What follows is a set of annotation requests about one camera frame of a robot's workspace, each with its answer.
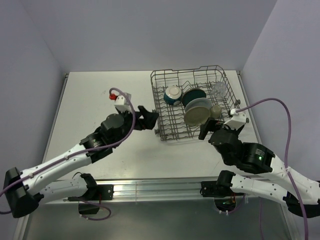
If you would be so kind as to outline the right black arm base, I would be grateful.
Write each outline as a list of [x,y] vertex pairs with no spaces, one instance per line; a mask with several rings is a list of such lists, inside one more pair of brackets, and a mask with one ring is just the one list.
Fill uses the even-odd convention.
[[244,193],[235,193],[231,190],[232,183],[222,181],[202,181],[199,193],[204,198],[213,198],[215,210],[220,215],[235,212],[246,201]]

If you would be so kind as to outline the olive ceramic mug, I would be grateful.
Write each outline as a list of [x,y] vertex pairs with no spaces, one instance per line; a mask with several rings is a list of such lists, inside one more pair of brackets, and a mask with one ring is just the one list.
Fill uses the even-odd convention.
[[213,105],[210,108],[210,116],[214,119],[219,119],[222,114],[222,109],[219,105]]

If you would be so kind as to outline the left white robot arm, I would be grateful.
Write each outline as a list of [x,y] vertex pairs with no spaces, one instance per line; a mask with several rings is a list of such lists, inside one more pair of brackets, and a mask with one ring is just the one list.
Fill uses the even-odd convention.
[[70,181],[59,178],[81,167],[94,164],[113,153],[132,131],[152,130],[159,117],[155,110],[143,106],[138,111],[120,111],[110,114],[100,126],[65,153],[35,167],[6,171],[1,195],[6,197],[14,218],[35,211],[41,203],[64,198],[73,193],[74,198],[91,200],[98,193],[97,184],[89,174]]

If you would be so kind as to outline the clear glass tumbler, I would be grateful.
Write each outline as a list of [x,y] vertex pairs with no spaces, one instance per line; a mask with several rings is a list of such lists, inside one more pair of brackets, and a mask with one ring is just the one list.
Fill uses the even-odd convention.
[[212,87],[212,94],[216,98],[224,98],[227,91],[227,85],[223,82],[216,82]]

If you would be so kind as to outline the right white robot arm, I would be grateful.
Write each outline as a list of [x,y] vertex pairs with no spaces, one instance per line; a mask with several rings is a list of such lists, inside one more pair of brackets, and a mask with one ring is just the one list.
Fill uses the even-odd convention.
[[315,218],[320,215],[320,183],[308,179],[283,161],[270,149],[259,143],[241,142],[242,131],[232,129],[224,122],[209,118],[200,126],[198,138],[204,140],[212,133],[208,143],[221,155],[223,163],[267,181],[254,180],[229,170],[220,172],[217,180],[201,182],[203,197],[224,198],[232,194],[249,194],[269,199],[286,206],[296,216]]

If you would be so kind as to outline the teal ceramic plate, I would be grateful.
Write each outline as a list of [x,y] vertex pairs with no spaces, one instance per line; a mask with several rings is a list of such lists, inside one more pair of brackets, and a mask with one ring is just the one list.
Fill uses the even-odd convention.
[[181,98],[182,105],[186,107],[189,102],[198,99],[198,98],[206,98],[207,95],[204,90],[199,88],[193,88],[185,92]]

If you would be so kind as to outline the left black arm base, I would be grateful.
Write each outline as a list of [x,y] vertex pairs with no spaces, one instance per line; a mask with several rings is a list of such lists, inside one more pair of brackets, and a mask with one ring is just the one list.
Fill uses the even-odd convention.
[[[94,193],[81,197],[68,197],[69,202],[78,202],[78,213],[81,218],[87,221],[103,221],[111,217],[112,211],[103,204],[103,201],[113,199],[114,185],[102,184],[96,187]],[[94,217],[100,210],[107,211],[107,215],[101,218]]]

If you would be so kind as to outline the beige ceramic plate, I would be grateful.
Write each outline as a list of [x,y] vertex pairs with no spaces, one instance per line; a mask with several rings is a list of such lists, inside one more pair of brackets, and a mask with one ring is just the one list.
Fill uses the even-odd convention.
[[195,106],[188,109],[184,114],[186,125],[194,127],[204,124],[211,116],[210,110],[204,106]]

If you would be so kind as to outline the teal white ceramic bowl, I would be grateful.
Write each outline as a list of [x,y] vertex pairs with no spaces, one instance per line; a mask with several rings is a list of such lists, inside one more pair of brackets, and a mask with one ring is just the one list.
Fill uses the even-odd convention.
[[181,102],[182,91],[177,86],[169,86],[164,91],[163,99],[168,105],[176,106]]

